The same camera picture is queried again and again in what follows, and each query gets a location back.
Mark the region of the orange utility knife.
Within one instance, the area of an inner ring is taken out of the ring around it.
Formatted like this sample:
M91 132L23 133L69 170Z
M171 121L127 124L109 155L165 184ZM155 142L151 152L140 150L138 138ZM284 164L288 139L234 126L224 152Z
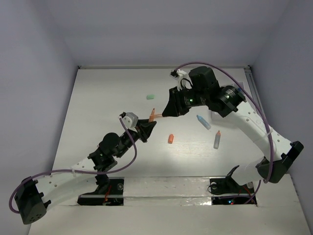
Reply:
M149 116L148 122L152 122L152 121L154 121L156 118L162 118L162 117L163 117L162 114L156 114L155 111L156 111L155 108L153 108L152 111L151 111L151 114L150 114L150 116Z

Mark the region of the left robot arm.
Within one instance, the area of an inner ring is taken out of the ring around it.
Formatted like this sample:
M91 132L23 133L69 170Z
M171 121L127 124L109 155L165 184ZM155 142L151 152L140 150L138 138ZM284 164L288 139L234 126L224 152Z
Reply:
M119 121L124 133L121 136L107 133L96 150L83 160L65 169L38 173L22 180L10 196L9 208L21 216L23 224L32 224L54 206L83 194L88 183L96 193L106 193L110 184L108 174L130 166L114 169L116 160L130 148L137 155L136 141L146 143L156 125L156 121L147 119L131 121L119 117Z

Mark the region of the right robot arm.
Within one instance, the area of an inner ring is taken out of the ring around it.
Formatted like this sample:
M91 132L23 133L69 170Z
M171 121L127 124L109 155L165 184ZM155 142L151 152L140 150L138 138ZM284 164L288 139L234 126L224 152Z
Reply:
M221 187L236 192L248 182L266 180L276 184L304 149L301 142L291 142L270 128L248 103L242 88L220 86L211 68L201 66L190 72L175 69L171 76L177 85L169 90L163 117L179 117L192 107L206 106L237 126L264 155L260 160L233 167Z

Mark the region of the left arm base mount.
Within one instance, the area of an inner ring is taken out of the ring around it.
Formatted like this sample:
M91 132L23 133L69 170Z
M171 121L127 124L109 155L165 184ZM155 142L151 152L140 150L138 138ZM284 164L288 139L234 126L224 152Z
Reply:
M81 194L77 199L80 206L123 206L124 178L109 178L107 175L95 177L97 188L93 192Z

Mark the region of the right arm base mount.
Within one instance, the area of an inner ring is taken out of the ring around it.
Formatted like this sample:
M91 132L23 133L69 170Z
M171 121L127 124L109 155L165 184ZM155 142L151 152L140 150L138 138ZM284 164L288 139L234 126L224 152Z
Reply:
M207 191L211 194L212 205L257 205L254 186L249 189L247 184L240 186L232 178L232 174L238 166L223 178L211 178Z

